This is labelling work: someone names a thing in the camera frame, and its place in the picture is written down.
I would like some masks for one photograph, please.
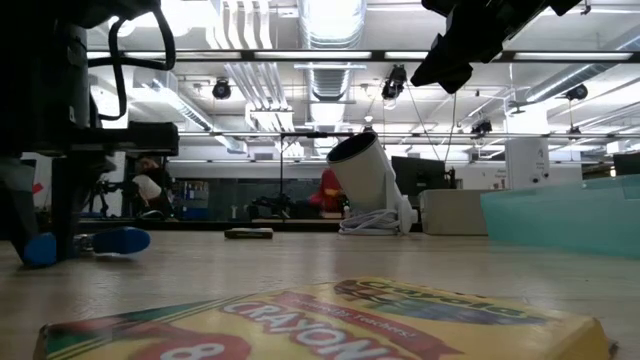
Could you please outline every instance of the table surface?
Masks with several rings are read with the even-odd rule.
[[[151,248],[133,258],[88,257],[29,271],[10,243],[0,242],[0,358],[30,358],[45,323],[356,276],[595,316],[620,341],[616,359],[640,358],[640,260],[423,234],[276,233],[273,241],[225,241],[212,232],[152,236]]]

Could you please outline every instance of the teal plastic panel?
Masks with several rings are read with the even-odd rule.
[[[640,175],[482,195],[492,241],[640,257]]]

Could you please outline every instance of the crayola logo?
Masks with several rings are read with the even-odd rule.
[[[473,298],[447,296],[411,290],[393,284],[348,280],[337,284],[336,293],[350,295],[351,301],[365,300],[364,307],[397,315],[429,320],[486,325],[540,325],[547,319],[530,316],[525,311],[497,306]]]

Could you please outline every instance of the monitor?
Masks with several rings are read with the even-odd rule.
[[[640,153],[613,155],[613,165],[618,176],[640,174]]]
[[[449,189],[444,161],[391,157],[396,184],[402,195],[408,195],[412,205],[418,205],[418,195],[430,189]]]

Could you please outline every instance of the number 8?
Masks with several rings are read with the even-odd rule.
[[[222,344],[200,344],[198,346],[182,347],[167,351],[160,355],[160,360],[200,360],[220,355],[223,352],[224,345]]]

